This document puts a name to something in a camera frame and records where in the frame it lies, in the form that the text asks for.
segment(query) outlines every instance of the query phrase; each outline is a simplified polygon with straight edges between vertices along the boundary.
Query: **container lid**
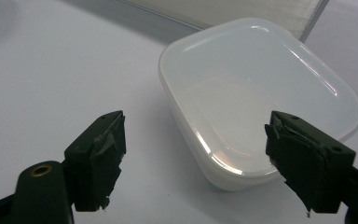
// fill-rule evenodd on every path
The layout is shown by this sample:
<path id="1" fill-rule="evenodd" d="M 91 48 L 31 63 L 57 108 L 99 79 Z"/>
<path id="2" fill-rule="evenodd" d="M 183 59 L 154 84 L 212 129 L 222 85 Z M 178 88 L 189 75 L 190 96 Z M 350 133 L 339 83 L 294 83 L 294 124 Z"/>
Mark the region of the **container lid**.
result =
<path id="1" fill-rule="evenodd" d="M 162 53 L 159 75 L 204 158 L 244 177 L 271 175 L 271 110 L 342 140 L 358 126 L 354 91 L 282 27 L 242 19 L 185 37 Z"/>

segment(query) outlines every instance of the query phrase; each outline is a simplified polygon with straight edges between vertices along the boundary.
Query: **black mechanical part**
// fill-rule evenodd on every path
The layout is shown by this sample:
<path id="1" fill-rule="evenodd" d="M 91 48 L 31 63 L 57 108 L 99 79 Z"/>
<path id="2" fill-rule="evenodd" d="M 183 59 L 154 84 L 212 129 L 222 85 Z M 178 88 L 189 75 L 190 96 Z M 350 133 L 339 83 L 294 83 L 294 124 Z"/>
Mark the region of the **black mechanical part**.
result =
<path id="1" fill-rule="evenodd" d="M 352 167 L 355 152 L 305 120 L 272 111 L 266 154 L 285 183 L 307 209 L 336 213 L 349 207 L 346 223 L 358 223 L 358 170 Z"/>
<path id="2" fill-rule="evenodd" d="M 65 150 L 68 191 L 76 211 L 97 211 L 109 204 L 126 153 L 121 111 L 100 116 Z"/>
<path id="3" fill-rule="evenodd" d="M 24 170 L 11 207 L 10 224 L 72 224 L 62 166 L 45 161 Z"/>
<path id="4" fill-rule="evenodd" d="M 45 161 L 24 170 L 16 192 L 0 200 L 0 224 L 71 224 L 77 211 L 109 204 L 126 153 L 122 111 L 97 118 L 65 150 L 65 161 Z"/>

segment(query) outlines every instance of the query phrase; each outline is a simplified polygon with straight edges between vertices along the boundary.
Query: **screw hole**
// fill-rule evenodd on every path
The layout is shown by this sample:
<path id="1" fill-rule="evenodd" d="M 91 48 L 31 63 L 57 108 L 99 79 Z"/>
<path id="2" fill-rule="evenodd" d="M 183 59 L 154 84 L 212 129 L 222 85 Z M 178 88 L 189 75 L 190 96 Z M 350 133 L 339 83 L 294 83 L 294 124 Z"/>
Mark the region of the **screw hole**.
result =
<path id="1" fill-rule="evenodd" d="M 53 167 L 50 165 L 39 165 L 31 171 L 31 176 L 39 177 L 42 175 L 46 175 L 46 174 L 50 173 L 50 171 L 52 169 L 53 169 Z"/>

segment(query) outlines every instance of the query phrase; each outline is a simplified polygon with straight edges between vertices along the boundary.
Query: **plastic container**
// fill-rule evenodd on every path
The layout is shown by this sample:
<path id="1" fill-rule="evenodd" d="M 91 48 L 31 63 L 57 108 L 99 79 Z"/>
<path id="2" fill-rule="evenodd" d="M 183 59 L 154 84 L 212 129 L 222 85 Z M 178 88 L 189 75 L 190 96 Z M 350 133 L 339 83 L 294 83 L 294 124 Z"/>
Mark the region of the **plastic container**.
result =
<path id="1" fill-rule="evenodd" d="M 282 27 L 232 21 L 169 45 L 159 77 L 206 177 L 240 190 L 279 175 L 265 154 L 271 110 L 301 117 L 343 140 L 358 126 L 358 97 Z"/>

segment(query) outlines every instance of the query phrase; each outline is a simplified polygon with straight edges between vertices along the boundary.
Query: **white table surface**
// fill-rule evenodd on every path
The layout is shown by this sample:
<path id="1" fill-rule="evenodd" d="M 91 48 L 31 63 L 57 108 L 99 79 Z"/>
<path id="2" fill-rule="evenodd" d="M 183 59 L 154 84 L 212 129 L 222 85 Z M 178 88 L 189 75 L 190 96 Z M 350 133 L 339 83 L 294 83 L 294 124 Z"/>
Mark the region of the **white table surface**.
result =
<path id="1" fill-rule="evenodd" d="M 0 0 L 0 199 L 98 116 L 123 110 L 128 154 L 111 196 L 76 223 L 343 223 L 312 213 L 282 180 L 214 188 L 179 133 L 158 57 L 195 33 L 115 0 Z M 358 94 L 358 1 L 330 0 L 306 45 Z M 358 131 L 345 144 L 357 151 Z"/>

